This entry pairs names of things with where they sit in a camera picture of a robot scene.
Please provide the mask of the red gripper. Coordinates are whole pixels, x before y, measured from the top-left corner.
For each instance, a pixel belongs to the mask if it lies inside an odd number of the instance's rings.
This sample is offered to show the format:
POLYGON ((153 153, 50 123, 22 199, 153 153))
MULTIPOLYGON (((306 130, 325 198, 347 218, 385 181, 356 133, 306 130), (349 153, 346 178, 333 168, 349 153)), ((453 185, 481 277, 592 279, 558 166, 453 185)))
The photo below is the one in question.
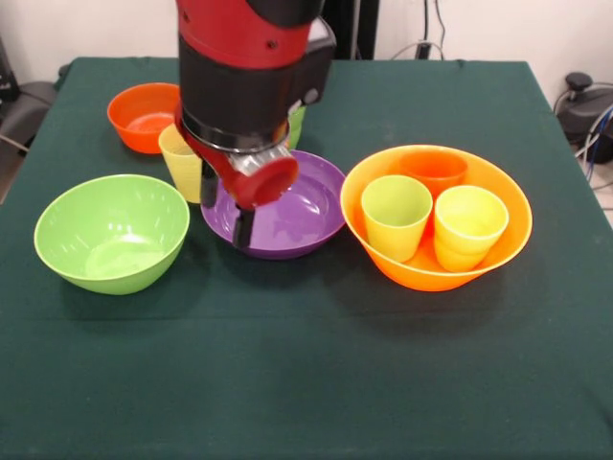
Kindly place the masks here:
POLYGON ((216 205, 217 188, 237 204, 233 245, 251 244, 254 208, 279 199, 298 177, 298 161, 289 152, 288 120, 260 135, 238 135, 203 126, 182 104, 175 111, 175 126, 187 145, 202 160, 200 203, 216 205))

